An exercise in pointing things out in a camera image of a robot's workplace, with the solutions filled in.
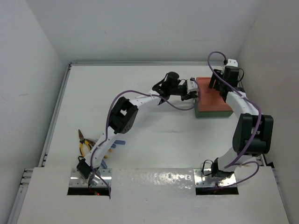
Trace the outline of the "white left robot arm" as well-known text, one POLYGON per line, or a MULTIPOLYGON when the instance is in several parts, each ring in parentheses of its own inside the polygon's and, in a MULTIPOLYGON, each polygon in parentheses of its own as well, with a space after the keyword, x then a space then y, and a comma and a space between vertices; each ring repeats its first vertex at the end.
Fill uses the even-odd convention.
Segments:
POLYGON ((191 108, 179 108, 169 102, 170 96, 180 96, 182 101, 199 99, 199 85, 194 78, 180 83, 179 74, 168 72, 148 93, 134 90, 123 91, 112 101, 106 118, 103 134, 91 148, 91 151, 79 159, 77 171, 85 179, 101 165, 104 156, 121 134, 126 134, 134 124, 137 113, 153 106, 168 103, 177 110, 188 111, 191 108))

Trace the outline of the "green drawer box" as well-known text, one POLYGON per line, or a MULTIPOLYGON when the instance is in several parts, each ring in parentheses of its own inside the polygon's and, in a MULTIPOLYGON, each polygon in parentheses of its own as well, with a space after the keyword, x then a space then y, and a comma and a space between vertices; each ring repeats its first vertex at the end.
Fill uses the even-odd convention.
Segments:
POLYGON ((196 118, 227 118, 232 115, 233 110, 225 102, 208 101, 206 104, 193 101, 196 118))

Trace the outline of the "blue handled screwdriver top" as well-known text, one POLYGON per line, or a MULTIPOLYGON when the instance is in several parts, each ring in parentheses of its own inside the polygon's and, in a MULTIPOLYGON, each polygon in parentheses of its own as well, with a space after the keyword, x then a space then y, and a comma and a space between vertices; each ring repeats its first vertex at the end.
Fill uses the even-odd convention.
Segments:
POLYGON ((117 145, 125 145, 126 142, 125 142, 124 140, 116 140, 116 141, 114 142, 114 144, 117 144, 117 145))

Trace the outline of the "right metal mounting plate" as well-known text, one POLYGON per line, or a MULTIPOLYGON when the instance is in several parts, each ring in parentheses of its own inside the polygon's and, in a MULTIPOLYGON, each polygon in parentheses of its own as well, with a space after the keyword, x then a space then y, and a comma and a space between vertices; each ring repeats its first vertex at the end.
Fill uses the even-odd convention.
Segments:
POLYGON ((197 188, 231 187, 237 182, 234 173, 225 178, 211 177, 211 175, 204 175, 202 169, 195 168, 193 174, 195 187, 197 188))

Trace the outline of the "yellow handled cutting pliers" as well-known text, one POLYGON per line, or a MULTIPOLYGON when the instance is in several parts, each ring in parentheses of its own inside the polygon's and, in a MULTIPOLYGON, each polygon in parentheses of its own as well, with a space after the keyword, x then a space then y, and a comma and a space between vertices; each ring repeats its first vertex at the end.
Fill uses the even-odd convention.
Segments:
POLYGON ((88 145, 89 145, 90 150, 91 150, 92 147, 96 144, 96 142, 94 142, 94 141, 91 140, 91 139, 86 139, 86 141, 88 142, 88 145))

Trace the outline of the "salmon drawer box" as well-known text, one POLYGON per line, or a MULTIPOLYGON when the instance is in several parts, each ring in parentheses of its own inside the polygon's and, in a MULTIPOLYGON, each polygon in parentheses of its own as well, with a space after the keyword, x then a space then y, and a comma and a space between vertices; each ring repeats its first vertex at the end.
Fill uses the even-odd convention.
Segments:
POLYGON ((195 108, 200 112, 231 112, 232 108, 224 102, 220 92, 208 87, 210 80, 210 77, 197 77, 201 97, 195 108))

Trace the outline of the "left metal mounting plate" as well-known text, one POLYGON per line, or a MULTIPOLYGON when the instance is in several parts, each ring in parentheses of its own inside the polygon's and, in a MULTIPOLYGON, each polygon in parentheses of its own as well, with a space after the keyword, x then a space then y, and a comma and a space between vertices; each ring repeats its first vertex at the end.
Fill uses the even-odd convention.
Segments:
POLYGON ((91 173, 87 179, 84 179, 83 176, 75 168, 73 168, 71 171, 69 187, 87 188, 87 185, 90 185, 93 188, 105 188, 107 185, 111 185, 112 169, 100 168, 97 170, 97 175, 100 175, 102 179, 94 173, 91 173))

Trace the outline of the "blue handled screwdriver bottom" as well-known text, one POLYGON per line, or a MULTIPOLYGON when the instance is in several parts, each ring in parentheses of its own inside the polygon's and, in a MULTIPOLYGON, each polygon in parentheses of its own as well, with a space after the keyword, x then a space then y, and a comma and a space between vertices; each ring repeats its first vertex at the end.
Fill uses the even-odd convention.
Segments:
POLYGON ((107 164, 105 163, 104 160, 101 161, 101 167, 102 167, 103 169, 107 169, 107 164))

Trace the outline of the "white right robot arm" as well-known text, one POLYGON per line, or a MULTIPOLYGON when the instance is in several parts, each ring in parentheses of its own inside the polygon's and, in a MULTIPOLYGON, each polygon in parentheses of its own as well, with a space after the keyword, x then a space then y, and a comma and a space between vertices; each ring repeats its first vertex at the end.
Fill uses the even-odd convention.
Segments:
POLYGON ((230 177, 237 166, 252 157, 267 154, 271 147, 274 119, 263 115, 256 104, 249 102, 245 90, 238 87, 239 68, 225 66, 223 70, 213 70, 210 89, 220 92, 238 118, 232 139, 232 147, 211 165, 211 177, 230 177))

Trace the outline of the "yellow handled long-nose pliers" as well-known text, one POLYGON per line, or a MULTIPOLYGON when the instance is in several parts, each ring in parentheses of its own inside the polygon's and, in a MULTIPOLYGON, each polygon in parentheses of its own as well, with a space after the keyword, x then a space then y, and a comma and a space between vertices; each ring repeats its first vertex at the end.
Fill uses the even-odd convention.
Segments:
POLYGON ((85 151, 83 149, 83 146, 85 145, 87 147, 88 152, 91 152, 91 150, 89 148, 88 142, 86 141, 86 138, 84 137, 80 129, 78 129, 78 137, 79 137, 79 150, 80 150, 81 157, 85 157, 85 151))

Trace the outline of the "metal mounting plate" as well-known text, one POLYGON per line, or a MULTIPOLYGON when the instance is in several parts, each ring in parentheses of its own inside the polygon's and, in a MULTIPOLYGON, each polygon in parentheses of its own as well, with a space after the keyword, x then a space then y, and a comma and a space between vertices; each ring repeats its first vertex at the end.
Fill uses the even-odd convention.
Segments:
POLYGON ((195 187, 197 188, 231 187, 237 182, 234 173, 225 178, 211 177, 211 175, 204 175, 202 169, 195 168, 193 174, 195 187))
POLYGON ((73 168, 71 171, 69 187, 87 188, 87 185, 90 185, 93 188, 105 188, 107 185, 111 185, 112 169, 100 168, 97 170, 97 175, 100 175, 102 179, 94 173, 91 173, 87 179, 84 179, 83 176, 75 168, 73 168))

